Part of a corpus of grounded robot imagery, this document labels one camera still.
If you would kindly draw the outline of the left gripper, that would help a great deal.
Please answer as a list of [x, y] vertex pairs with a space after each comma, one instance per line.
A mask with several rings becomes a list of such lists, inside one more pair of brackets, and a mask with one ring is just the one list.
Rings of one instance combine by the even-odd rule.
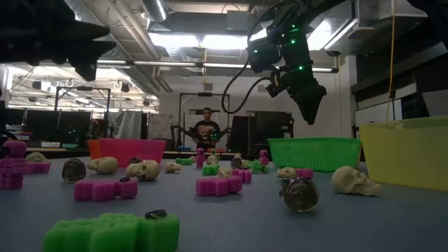
[[100, 38], [110, 29], [76, 19], [60, 0], [1, 0], [1, 63], [70, 64], [87, 81], [96, 78], [97, 61], [116, 47]]

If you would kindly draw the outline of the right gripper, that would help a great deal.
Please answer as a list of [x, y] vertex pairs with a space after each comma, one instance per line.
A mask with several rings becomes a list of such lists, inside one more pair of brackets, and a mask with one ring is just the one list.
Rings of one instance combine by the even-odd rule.
[[294, 99], [308, 125], [315, 123], [319, 105], [326, 89], [319, 85], [312, 71], [313, 61], [304, 29], [287, 26], [281, 34], [281, 54], [284, 60], [281, 84]]

